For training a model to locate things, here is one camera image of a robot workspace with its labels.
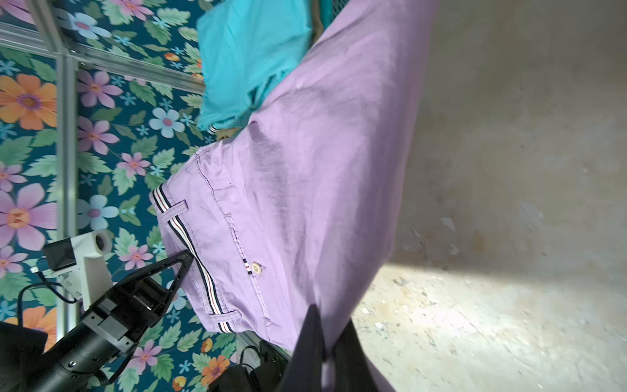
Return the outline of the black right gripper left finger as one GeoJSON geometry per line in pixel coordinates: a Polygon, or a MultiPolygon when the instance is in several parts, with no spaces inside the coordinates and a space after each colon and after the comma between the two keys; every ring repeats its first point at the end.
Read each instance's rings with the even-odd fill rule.
{"type": "Polygon", "coordinates": [[[321,392],[325,359],[323,327],[316,305],[308,308],[292,359],[276,391],[321,392]]]}

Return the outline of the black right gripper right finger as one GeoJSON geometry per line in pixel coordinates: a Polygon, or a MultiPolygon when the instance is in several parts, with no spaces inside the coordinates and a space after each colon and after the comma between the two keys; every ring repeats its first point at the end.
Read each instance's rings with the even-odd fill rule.
{"type": "Polygon", "coordinates": [[[333,357],[336,366],[335,391],[378,391],[352,321],[346,325],[333,346],[333,357]]]}

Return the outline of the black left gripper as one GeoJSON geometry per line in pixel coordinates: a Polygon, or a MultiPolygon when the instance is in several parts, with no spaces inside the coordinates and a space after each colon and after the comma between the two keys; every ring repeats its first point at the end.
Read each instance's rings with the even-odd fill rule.
{"type": "Polygon", "coordinates": [[[122,353],[132,353],[167,312],[194,264],[182,251],[130,274],[93,304],[82,323],[122,353]]]}

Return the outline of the purple pants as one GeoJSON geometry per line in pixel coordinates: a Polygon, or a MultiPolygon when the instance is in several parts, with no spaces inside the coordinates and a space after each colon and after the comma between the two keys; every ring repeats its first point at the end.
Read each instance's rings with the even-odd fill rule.
{"type": "Polygon", "coordinates": [[[393,252],[435,1],[351,1],[235,137],[197,150],[150,195],[208,331],[295,349],[320,313],[334,345],[393,252]]]}

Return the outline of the teal pants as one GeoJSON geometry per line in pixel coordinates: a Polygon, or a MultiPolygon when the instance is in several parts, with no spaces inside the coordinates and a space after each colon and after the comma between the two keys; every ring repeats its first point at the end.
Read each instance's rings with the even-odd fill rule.
{"type": "Polygon", "coordinates": [[[223,1],[198,19],[197,32],[205,84],[199,128],[245,127],[308,52],[310,2],[223,1]]]}

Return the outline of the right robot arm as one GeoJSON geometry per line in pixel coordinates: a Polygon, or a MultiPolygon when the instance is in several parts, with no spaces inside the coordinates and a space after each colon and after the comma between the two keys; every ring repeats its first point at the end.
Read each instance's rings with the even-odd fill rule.
{"type": "Polygon", "coordinates": [[[209,391],[323,391],[328,379],[323,365],[331,359],[332,391],[377,391],[367,358],[352,323],[348,323],[331,351],[326,350],[322,319],[310,306],[293,356],[273,354],[263,341],[251,347],[261,360],[253,368],[241,363],[228,368],[210,383],[209,391]]]}

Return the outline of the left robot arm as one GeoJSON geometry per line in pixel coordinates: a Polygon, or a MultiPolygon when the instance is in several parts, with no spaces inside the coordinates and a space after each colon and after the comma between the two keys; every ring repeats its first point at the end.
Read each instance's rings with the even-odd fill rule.
{"type": "Polygon", "coordinates": [[[166,315],[195,258],[189,251],[129,274],[83,314],[78,325],[50,350],[47,333],[21,323],[1,324],[3,391],[81,391],[93,377],[111,385],[102,371],[122,358],[130,363],[149,328],[166,315]]]}

